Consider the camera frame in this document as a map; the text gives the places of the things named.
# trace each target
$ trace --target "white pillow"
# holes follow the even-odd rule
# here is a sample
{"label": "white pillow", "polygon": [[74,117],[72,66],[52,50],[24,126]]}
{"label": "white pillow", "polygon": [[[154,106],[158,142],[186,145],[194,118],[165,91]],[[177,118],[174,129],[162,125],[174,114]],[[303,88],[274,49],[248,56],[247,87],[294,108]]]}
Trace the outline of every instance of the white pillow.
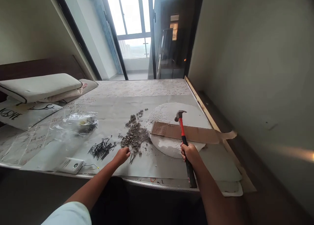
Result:
{"label": "white pillow", "polygon": [[80,95],[78,95],[78,96],[65,98],[65,99],[62,100],[62,102],[69,103],[69,102],[73,101],[74,99],[84,95],[85,93],[88,93],[89,91],[93,90],[94,88],[96,88],[98,86],[98,83],[96,83],[93,80],[80,79],[80,81],[82,83],[87,83],[87,86],[85,88],[83,88],[83,92]]}
{"label": "white pillow", "polygon": [[39,121],[62,109],[52,103],[21,103],[8,98],[0,103],[0,121],[22,130],[29,130]]}
{"label": "white pillow", "polygon": [[0,91],[22,103],[36,102],[80,87],[82,83],[68,74],[0,81]]}
{"label": "white pillow", "polygon": [[40,99],[39,101],[40,102],[57,102],[57,101],[60,101],[62,99],[65,99],[65,98],[71,98],[71,97],[78,97],[80,95],[82,95],[83,93],[83,87],[81,88],[78,88],[78,89],[73,89],[73,90],[70,90],[70,91],[67,91],[67,92],[64,92],[64,93],[61,93],[61,94],[57,94],[57,95],[54,95],[54,96],[51,96],[51,97],[46,97],[44,99]]}
{"label": "white pillow", "polygon": [[92,80],[88,80],[88,79],[80,79],[80,82],[87,84],[86,87],[81,87],[78,89],[74,89],[71,91],[67,91],[61,94],[57,94],[51,97],[47,97],[44,99],[39,100],[40,102],[57,102],[57,101],[61,101],[61,103],[68,103],[70,101],[73,101],[74,99],[82,96],[85,93],[88,93],[89,91],[93,90],[94,88],[96,88],[98,86],[98,83],[96,83],[95,81]]}

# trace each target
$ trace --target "red hammer handle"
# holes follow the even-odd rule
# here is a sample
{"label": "red hammer handle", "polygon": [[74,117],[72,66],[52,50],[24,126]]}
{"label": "red hammer handle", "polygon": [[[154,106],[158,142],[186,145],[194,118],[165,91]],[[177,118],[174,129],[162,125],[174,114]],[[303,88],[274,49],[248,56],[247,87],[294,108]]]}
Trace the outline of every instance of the red hammer handle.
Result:
{"label": "red hammer handle", "polygon": [[[182,142],[183,142],[183,144],[188,145],[186,137],[185,137],[185,133],[184,133],[182,118],[179,118],[179,123],[180,123],[180,126],[181,126]],[[185,164],[186,164],[186,171],[187,171],[187,179],[189,180],[189,186],[191,188],[197,188],[197,184],[196,184],[196,180],[195,180],[195,176],[194,176],[194,171],[193,171],[193,166],[189,162],[187,157],[186,157],[186,160],[185,160]]]}

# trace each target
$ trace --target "hand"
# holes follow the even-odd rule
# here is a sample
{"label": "hand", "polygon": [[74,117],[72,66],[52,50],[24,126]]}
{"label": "hand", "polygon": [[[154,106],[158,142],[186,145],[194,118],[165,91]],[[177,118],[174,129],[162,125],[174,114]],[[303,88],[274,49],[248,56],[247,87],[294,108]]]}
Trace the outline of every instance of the hand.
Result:
{"label": "hand", "polygon": [[192,143],[189,143],[188,145],[189,146],[181,143],[181,155],[184,162],[186,159],[188,159],[193,167],[203,163],[203,160],[196,147]]}
{"label": "hand", "polygon": [[131,152],[128,147],[121,148],[118,150],[117,154],[113,158],[113,162],[115,162],[118,167],[122,165],[130,156]]}

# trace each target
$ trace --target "white device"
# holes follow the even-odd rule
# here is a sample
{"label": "white device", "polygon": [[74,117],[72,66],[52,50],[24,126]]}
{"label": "white device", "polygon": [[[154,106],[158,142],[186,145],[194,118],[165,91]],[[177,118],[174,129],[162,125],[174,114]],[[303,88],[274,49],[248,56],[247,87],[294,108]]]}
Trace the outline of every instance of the white device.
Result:
{"label": "white device", "polygon": [[58,171],[77,174],[85,162],[83,160],[66,157],[58,167]]}

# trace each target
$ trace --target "person's left hand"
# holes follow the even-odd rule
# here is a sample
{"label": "person's left hand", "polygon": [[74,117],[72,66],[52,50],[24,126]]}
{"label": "person's left hand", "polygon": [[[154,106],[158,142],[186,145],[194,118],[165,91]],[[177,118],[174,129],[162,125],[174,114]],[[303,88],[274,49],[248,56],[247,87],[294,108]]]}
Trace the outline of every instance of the person's left hand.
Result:
{"label": "person's left hand", "polygon": [[128,147],[119,149],[112,161],[114,161],[119,167],[129,158],[130,154],[131,152]]}

